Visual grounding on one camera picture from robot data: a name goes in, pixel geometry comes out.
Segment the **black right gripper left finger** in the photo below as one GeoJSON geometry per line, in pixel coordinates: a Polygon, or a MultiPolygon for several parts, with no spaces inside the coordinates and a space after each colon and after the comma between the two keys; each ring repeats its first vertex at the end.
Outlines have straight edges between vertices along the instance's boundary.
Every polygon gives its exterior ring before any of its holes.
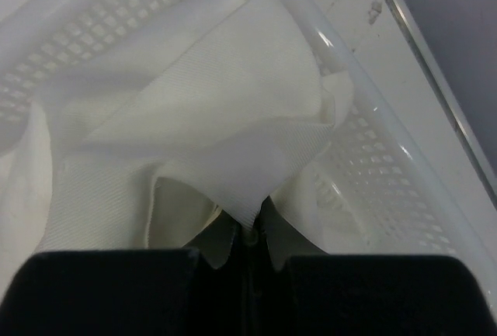
{"type": "Polygon", "coordinates": [[[239,226],[219,219],[184,248],[47,251],[15,274],[3,335],[238,335],[239,226]]]}

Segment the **white skirt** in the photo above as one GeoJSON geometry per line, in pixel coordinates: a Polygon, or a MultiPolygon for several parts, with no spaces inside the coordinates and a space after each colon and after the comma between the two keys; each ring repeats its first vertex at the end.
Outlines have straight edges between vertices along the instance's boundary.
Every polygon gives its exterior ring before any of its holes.
{"type": "Polygon", "coordinates": [[[278,0],[189,0],[40,90],[1,180],[1,280],[38,251],[184,245],[271,196],[320,248],[315,157],[353,102],[278,0]]]}

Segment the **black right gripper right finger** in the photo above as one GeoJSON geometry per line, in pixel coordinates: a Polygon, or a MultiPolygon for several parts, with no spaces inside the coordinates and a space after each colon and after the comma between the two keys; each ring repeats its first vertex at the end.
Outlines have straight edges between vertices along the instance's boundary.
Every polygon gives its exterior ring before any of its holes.
{"type": "Polygon", "coordinates": [[[261,205],[250,335],[494,335],[467,267],[442,255],[330,255],[261,205]]]}

